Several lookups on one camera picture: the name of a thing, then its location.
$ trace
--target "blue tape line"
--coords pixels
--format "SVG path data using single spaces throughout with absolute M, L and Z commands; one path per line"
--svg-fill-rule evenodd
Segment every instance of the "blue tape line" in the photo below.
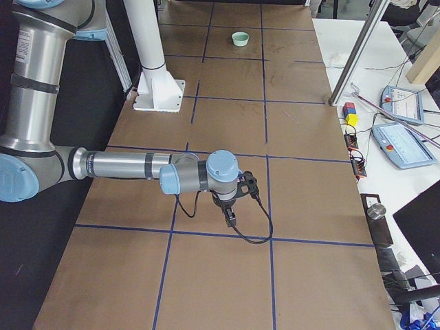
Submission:
M 182 235 L 193 235 L 193 236 L 207 236 L 207 237 L 223 237 L 225 239 L 240 239 L 241 237 L 238 235 L 232 234 L 216 234 L 213 232 L 187 232 L 184 230 L 165 230 L 165 229 L 149 229 L 149 228 L 136 228 L 136 227 L 120 227 L 115 225 L 87 225 L 87 224 L 79 224 L 77 223 L 75 227 L 81 228 L 91 228 L 91 229 L 108 229 L 108 230 L 128 230 L 135 232 L 159 232 L 164 234 L 182 234 Z M 249 236 L 250 239 L 264 239 L 262 236 Z M 317 241 L 311 239 L 287 239 L 281 237 L 272 238 L 273 241 L 280 242 L 293 242 L 293 243 L 310 243 L 310 244 L 325 244 L 325 245 L 345 245 L 345 246 L 360 246 L 365 248 L 374 248 L 373 244 L 366 243 L 347 243 L 347 242 L 336 242 L 336 241 Z
M 275 301 L 275 266 L 274 266 L 274 242 L 269 241 L 270 244 L 270 283 L 272 287 L 272 328 L 276 330 L 276 301 Z
M 374 248 L 374 244 L 367 243 L 347 243 L 347 242 L 335 242 L 335 241 L 317 241 L 313 239 L 282 239 L 273 238 L 272 240 L 277 242 L 291 242 L 291 243 L 309 243 L 309 244 L 323 244 L 323 245 L 343 245 L 343 246 L 357 246 L 361 248 Z
M 220 25 L 211 25 L 211 20 L 209 22 L 209 25 L 202 25 L 202 24 L 177 24 L 177 23 L 159 23 L 159 25 L 176 25 L 176 26 L 198 26 L 201 28 L 234 28 L 234 29 L 263 29 L 263 30 L 279 30 L 279 31 L 303 31 L 303 32 L 314 32 L 314 30 L 309 29 L 288 29 L 283 27 L 250 27 L 250 26 L 220 26 Z
M 316 101 L 266 100 L 266 102 L 272 102 L 272 103 L 296 103 L 296 104 L 304 104 L 304 105 L 325 105 L 325 102 L 316 102 Z
M 263 59 L 263 99 L 264 99 L 264 134 L 265 142 L 269 142 L 267 130 L 267 103 L 266 103 L 266 70 L 264 66 L 264 31 L 263 31 L 263 5 L 260 3 L 260 24 L 261 24 L 261 58 Z
M 203 56 L 197 55 L 179 55 L 179 54 L 166 54 L 168 57 L 190 57 L 190 58 L 203 58 Z M 246 60 L 246 61 L 270 61 L 263 60 L 262 58 L 246 58 L 246 57 L 221 57 L 221 56 L 204 56 L 205 58 L 211 58 L 213 60 Z
M 83 224 L 77 223 L 75 227 L 79 228 L 96 228 L 96 229 L 111 229 L 111 230 L 128 230 L 131 232 L 160 232 L 163 234 L 169 234 L 169 230 L 165 229 L 150 229 L 150 228 L 137 228 L 137 227 L 121 227 L 117 225 L 91 225 L 91 224 Z
M 294 60 L 297 63 L 316 63 L 316 64 L 324 64 L 321 60 Z
M 315 32 L 314 30 L 309 29 L 288 29 L 284 27 L 265 27 L 264 30 Z
M 208 28 L 208 25 L 202 25 L 202 24 L 159 23 L 159 25 L 171 25 L 171 26 L 198 26 L 198 27 L 200 27 L 200 28 Z
M 145 148 L 141 146 L 115 146 L 108 145 L 109 148 L 119 148 L 119 149 L 131 149 L 131 150 L 140 150 L 140 151 L 167 151 L 174 153 L 185 153 L 187 150 L 178 150 L 178 149 L 161 149 L 161 148 Z M 199 153 L 202 155 L 209 155 L 212 151 L 196 151 L 192 150 L 192 153 Z M 257 158 L 270 158 L 275 160 L 305 160 L 310 162 L 331 162 L 331 163 L 347 163 L 350 164 L 349 160 L 338 160 L 338 159 L 320 159 L 320 158 L 306 158 L 306 157 L 293 157 L 293 156 L 274 156 L 274 155 L 253 155 L 247 153 L 234 153 L 236 156 L 241 157 L 257 157 Z
M 256 100 L 251 98 L 218 98 L 214 96 L 197 96 L 206 100 L 229 100 L 229 101 L 244 101 L 244 102 L 270 102 L 270 103 L 294 103 L 304 105 L 325 105 L 325 102 L 316 101 L 287 101 L 287 100 Z M 184 96 L 184 98 L 195 98 L 195 96 Z
M 270 162 L 269 157 L 266 155 L 266 176 L 267 176 L 267 211 L 269 216 L 272 217 L 272 203 L 270 197 Z M 270 248 L 270 281 L 272 286 L 272 328 L 276 330 L 276 301 L 275 301 L 275 271 L 274 271 L 274 244 L 273 240 L 269 241 Z
M 168 265 L 168 258 L 169 258 L 169 255 L 170 255 L 171 241 L 173 240 L 173 230 L 174 230 L 174 224 L 175 224 L 175 221 L 176 221 L 176 212 L 177 212 L 177 201 L 174 204 L 173 221 L 171 222 L 170 236 L 168 238 L 168 244 L 166 246 L 164 268 L 162 269 L 162 276 L 160 278 L 159 293 L 157 295 L 157 302 L 156 302 L 156 309 L 155 309 L 155 312 L 154 312 L 154 321 L 153 321 L 153 328 L 152 328 L 152 330 L 156 329 L 157 318 L 159 316 L 160 301 L 162 299 L 162 291 L 164 289 L 164 282 L 165 282 L 165 275 L 166 275 L 166 266 Z
M 211 30 L 212 16 L 213 16 L 213 14 L 214 14 L 214 4 L 215 4 L 215 2 L 213 2 L 213 3 L 212 3 L 212 6 L 211 6 L 211 16 L 210 16 L 210 18 L 209 18 L 208 33 L 206 33 L 205 49 L 204 49 L 204 51 L 203 51 L 203 58 L 201 59 L 201 62 L 202 62 L 202 63 L 205 63 L 206 48 L 207 48 L 207 46 L 208 46 L 209 32 L 210 32 L 210 30 Z
M 213 25 L 213 28 L 228 28 L 228 29 L 247 29 L 247 30 L 259 30 L 261 27 L 245 27 L 245 26 L 220 26 L 220 25 Z
M 197 105 L 197 99 L 199 96 L 199 88 L 200 88 L 200 80 L 197 82 L 197 90 L 195 91 L 195 101 L 194 101 L 194 106 L 192 107 L 192 115 L 191 115 L 191 121 L 190 121 L 191 124 L 193 124 L 193 122 L 194 122 L 195 107 Z
M 210 58 L 212 60 L 247 60 L 247 61 L 268 61 L 262 58 L 239 58 L 239 57 L 220 57 L 220 56 L 205 56 L 205 58 Z

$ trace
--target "light green bowl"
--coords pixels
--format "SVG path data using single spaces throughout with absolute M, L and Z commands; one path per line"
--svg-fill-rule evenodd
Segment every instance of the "light green bowl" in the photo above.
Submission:
M 235 32 L 232 34 L 232 42 L 238 47 L 243 47 L 248 44 L 249 34 L 246 32 Z

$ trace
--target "white metal base plate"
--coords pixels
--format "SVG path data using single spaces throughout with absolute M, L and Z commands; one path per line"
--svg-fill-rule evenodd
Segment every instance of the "white metal base plate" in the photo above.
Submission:
M 177 86 L 181 89 L 181 93 L 183 95 L 185 90 L 185 80 L 174 79 Z M 139 95 L 137 96 L 133 108 L 139 111 L 160 111 L 160 112 L 179 112 L 180 107 L 182 105 L 183 96 L 171 96 L 165 102 L 161 102 L 160 108 L 154 107 L 153 95 L 152 93 L 145 93 L 144 90 L 146 88 L 146 82 L 144 74 L 141 75 L 139 87 L 137 92 Z

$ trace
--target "yellow block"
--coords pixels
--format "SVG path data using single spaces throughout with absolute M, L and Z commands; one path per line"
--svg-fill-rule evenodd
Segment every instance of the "yellow block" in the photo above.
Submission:
M 348 125 L 356 126 L 356 124 L 358 123 L 358 115 L 354 113 L 349 113 L 348 115 L 346 115 L 345 120 Z

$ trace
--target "blue joint cap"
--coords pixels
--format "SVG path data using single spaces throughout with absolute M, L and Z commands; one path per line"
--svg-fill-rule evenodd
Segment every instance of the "blue joint cap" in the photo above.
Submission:
M 74 39 L 82 41 L 104 41 L 107 38 L 107 28 L 101 30 L 79 30 Z
M 39 188 L 38 178 L 26 163 L 0 154 L 0 201 L 23 201 L 35 196 Z
M 206 169 L 213 179 L 220 182 L 232 182 L 239 176 L 239 162 L 227 150 L 211 153 L 206 160 Z
M 32 9 L 49 9 L 61 4 L 64 0 L 16 0 L 16 2 Z
M 174 164 L 168 164 L 159 171 L 160 188 L 165 195 L 178 195 L 180 193 L 180 180 Z

